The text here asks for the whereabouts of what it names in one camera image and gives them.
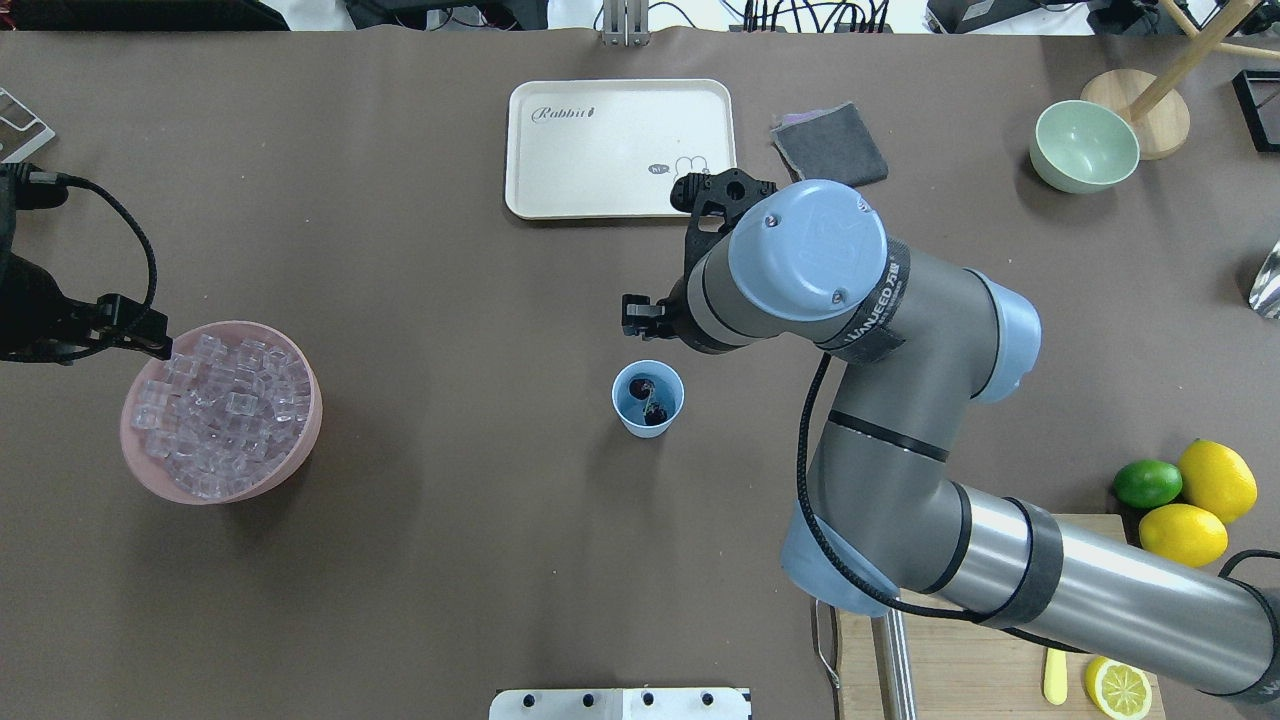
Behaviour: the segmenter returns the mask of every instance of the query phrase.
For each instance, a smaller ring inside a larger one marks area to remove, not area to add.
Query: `light blue joint cover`
[[[973,398],[978,402],[1000,402],[1018,389],[1023,375],[1036,366],[1039,356],[1039,314],[1029,300],[993,282],[987,275],[965,268],[987,286],[996,305],[1000,327],[1000,345],[996,348],[996,369],[991,372],[987,387]]]
[[[854,188],[801,181],[756,202],[733,228],[728,266],[760,310],[815,322],[858,306],[888,258],[879,215]]]
[[[863,553],[854,550],[854,546],[849,544],[836,530],[831,529],[831,525],[824,523],[822,518],[817,520],[818,527],[827,536],[827,542],[845,561],[845,565],[876,589],[890,597],[899,597],[897,585],[863,557]],[[791,527],[787,528],[787,539],[782,543],[782,569],[791,577],[791,582],[796,587],[832,607],[869,618],[879,618],[888,612],[888,607],[855,588],[840,574],[840,570],[831,565],[827,556],[822,553],[822,548],[818,547],[818,541],[813,539],[809,525],[804,521],[800,502],[795,503]]]

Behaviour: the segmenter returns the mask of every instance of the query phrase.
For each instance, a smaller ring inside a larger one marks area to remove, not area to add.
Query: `silver object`
[[[822,632],[819,630],[819,625],[822,625],[822,623],[818,620],[824,605],[831,610],[831,660],[827,660],[827,656],[822,652]],[[822,666],[827,670],[827,679],[831,680],[831,689],[838,692],[841,683],[840,673],[836,671],[836,665],[840,662],[840,635],[836,633],[837,621],[835,611],[835,607],[818,598],[813,598],[813,650],[818,653],[818,660],[822,661]]]
[[[1253,290],[1249,291],[1249,307],[1263,318],[1280,318],[1280,242],[1262,261]]]
[[[750,720],[749,688],[580,688],[503,691],[489,720]]]
[[[649,45],[648,0],[604,0],[600,41],[605,45]]]
[[[906,625],[902,614],[890,610],[872,618],[876,644],[876,670],[881,680],[884,720],[915,720],[915,691],[911,684],[911,659],[906,651]]]

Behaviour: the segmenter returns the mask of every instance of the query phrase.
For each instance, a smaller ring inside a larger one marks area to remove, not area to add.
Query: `green lime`
[[[1138,460],[1120,468],[1112,487],[1120,502],[1148,510],[1171,502],[1183,492],[1183,474],[1169,462]]]

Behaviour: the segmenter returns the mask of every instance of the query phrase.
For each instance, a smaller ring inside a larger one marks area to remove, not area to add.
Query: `round wooden base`
[[[1187,101],[1176,90],[1169,91],[1169,95],[1138,120],[1128,117],[1129,105],[1155,81],[1156,76],[1142,70],[1111,70],[1089,81],[1080,94],[1080,100],[1108,108],[1129,123],[1138,136],[1143,160],[1158,160],[1172,155],[1187,142],[1192,129]]]

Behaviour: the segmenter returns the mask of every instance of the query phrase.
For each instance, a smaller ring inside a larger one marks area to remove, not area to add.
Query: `metal bar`
[[[649,45],[649,0],[627,0],[627,44]]]
[[[890,610],[881,618],[872,618],[872,641],[876,644],[876,669],[879,673],[884,720],[916,720],[911,659],[906,648],[902,614]]]
[[[603,0],[603,20],[600,24],[600,41],[605,45],[627,44],[627,3],[626,0]]]

